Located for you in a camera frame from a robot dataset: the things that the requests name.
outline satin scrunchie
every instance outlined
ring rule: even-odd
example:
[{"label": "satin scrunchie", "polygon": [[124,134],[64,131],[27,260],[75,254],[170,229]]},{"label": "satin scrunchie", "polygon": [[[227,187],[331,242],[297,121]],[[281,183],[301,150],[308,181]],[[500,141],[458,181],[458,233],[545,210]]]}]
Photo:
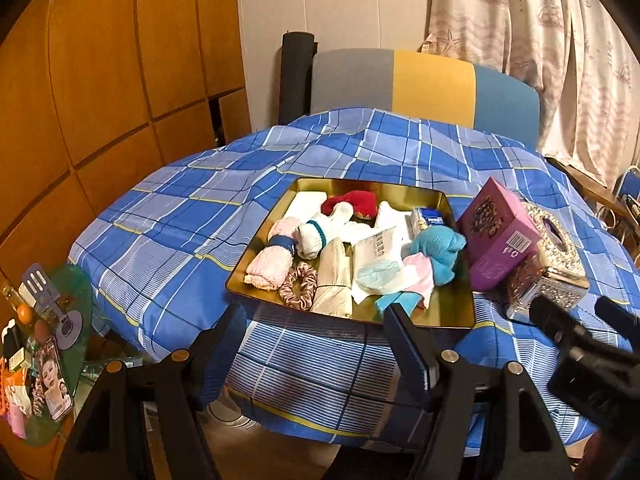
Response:
[{"label": "satin scrunchie", "polygon": [[[300,279],[300,295],[293,290],[293,284]],[[296,310],[309,310],[313,305],[318,286],[318,273],[306,262],[291,267],[280,287],[279,294],[285,306]]]}]

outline purple box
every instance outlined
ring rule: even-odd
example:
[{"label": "purple box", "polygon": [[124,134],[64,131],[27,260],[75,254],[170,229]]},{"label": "purple box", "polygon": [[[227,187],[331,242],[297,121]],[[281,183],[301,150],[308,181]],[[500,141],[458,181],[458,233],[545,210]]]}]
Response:
[{"label": "purple box", "polygon": [[520,199],[492,177],[458,220],[466,237],[472,290],[498,285],[525,256],[536,250],[540,233]]}]

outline tissue box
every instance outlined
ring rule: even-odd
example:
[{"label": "tissue box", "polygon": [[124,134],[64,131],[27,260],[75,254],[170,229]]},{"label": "tissue box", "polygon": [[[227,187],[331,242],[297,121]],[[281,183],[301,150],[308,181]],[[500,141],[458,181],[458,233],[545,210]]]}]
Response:
[{"label": "tissue box", "polygon": [[482,186],[458,225],[471,261],[469,282],[480,292],[498,285],[540,240],[517,195],[493,178]]},{"label": "tissue box", "polygon": [[558,219],[541,207],[526,203],[526,211],[541,234],[535,252],[519,264],[506,281],[507,316],[527,321],[533,298],[543,294],[565,310],[589,290],[580,255]]}]

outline table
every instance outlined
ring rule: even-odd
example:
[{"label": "table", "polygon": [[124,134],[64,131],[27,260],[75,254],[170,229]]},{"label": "table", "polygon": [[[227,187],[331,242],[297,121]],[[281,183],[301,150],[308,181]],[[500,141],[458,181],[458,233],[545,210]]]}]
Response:
[{"label": "table", "polygon": [[[84,365],[84,354],[86,352],[89,334],[91,333],[91,317],[93,306],[93,293],[89,277],[80,267],[64,265],[49,273],[49,277],[56,285],[60,295],[70,298],[68,310],[78,310],[82,315],[82,330],[78,340],[67,350],[59,350],[60,364],[65,377],[66,387],[73,397],[76,394],[78,381]],[[25,421],[25,442],[29,446],[45,446],[56,436],[65,417],[53,421],[49,415],[49,409],[45,404],[41,416],[30,416]]]},{"label": "table", "polygon": [[[566,228],[591,285],[574,314],[596,338],[628,348],[593,305],[600,295],[628,310],[640,305],[640,275],[566,174],[515,140],[370,108],[274,126],[174,162],[125,193],[69,254],[97,291],[94,319],[160,360],[188,348],[231,301],[242,301],[251,321],[227,384],[244,415],[273,431],[334,444],[417,449],[430,415],[406,389],[380,325],[239,300],[224,288],[262,220],[299,176],[437,189],[456,218],[496,178]],[[476,323],[456,351],[476,364],[521,362],[563,441],[588,436],[593,425],[546,389],[558,358],[552,343],[501,312],[499,296],[474,294]],[[478,452],[482,424],[478,415],[469,454]]]}]

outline curtain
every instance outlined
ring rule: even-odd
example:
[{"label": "curtain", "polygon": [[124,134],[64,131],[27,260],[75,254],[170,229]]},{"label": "curtain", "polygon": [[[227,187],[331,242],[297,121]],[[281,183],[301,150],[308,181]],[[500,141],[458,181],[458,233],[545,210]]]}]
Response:
[{"label": "curtain", "polygon": [[535,88],[540,152],[615,183],[638,61],[599,0],[431,0],[422,51]]}]

